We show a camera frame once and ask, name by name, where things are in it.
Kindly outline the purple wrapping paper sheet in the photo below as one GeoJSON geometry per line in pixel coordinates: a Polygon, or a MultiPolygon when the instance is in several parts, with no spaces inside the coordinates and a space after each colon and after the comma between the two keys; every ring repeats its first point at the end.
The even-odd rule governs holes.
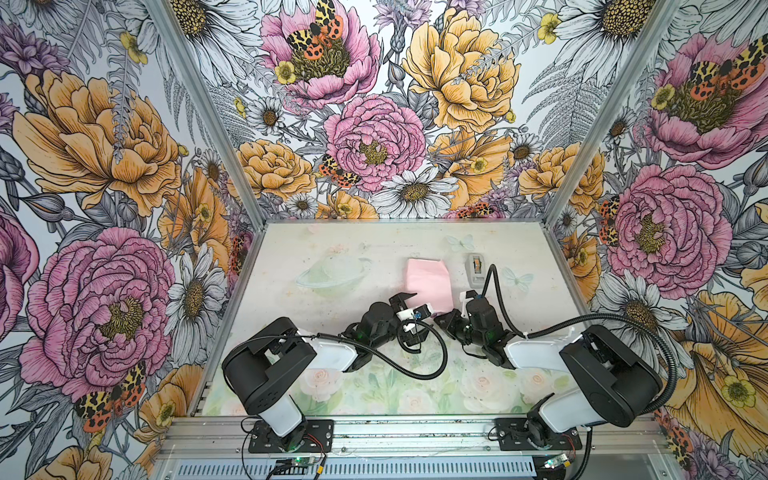
{"type": "Polygon", "coordinates": [[[429,304],[437,315],[454,308],[451,279],[446,265],[438,260],[409,259],[406,263],[405,291],[413,293],[409,307],[429,304]]]}

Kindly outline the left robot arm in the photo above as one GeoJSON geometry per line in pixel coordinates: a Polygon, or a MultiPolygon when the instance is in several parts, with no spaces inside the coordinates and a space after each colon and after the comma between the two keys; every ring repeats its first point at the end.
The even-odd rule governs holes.
{"type": "Polygon", "coordinates": [[[289,393],[307,370],[356,372],[377,358],[408,378],[434,380],[447,368],[448,348],[428,323],[431,307],[407,305],[413,296],[400,292],[386,302],[372,303],[359,321],[338,334],[306,333],[290,318],[280,317],[225,356],[221,364],[225,384],[249,417],[286,440],[307,431],[306,417],[289,393]],[[419,355],[429,337],[440,348],[440,364],[430,373],[409,370],[379,350],[395,341],[405,353],[419,355]]]}

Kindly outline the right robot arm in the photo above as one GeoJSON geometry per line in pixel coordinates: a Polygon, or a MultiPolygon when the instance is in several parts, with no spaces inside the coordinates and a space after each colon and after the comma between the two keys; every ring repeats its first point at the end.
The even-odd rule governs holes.
{"type": "Polygon", "coordinates": [[[490,302],[473,290],[462,307],[435,317],[436,324],[463,346],[478,346],[481,357],[509,370],[538,368],[568,373],[576,387],[551,393],[526,415],[531,441],[579,426],[626,428],[669,397],[656,370],[595,314],[563,321],[521,336],[502,327],[490,302]]]}

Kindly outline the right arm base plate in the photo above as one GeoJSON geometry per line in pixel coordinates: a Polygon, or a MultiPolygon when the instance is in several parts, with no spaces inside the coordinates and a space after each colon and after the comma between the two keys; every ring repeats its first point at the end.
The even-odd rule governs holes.
{"type": "Polygon", "coordinates": [[[497,443],[501,451],[575,452],[582,448],[577,429],[557,433],[527,417],[495,418],[486,439],[497,443]]]}

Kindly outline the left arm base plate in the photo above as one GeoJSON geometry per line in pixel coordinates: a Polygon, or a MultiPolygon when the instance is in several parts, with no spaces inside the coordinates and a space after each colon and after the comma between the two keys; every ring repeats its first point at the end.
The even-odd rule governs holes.
{"type": "Polygon", "coordinates": [[[329,453],[334,427],[333,420],[309,418],[280,437],[265,421],[257,420],[248,431],[247,451],[251,454],[329,453]]]}

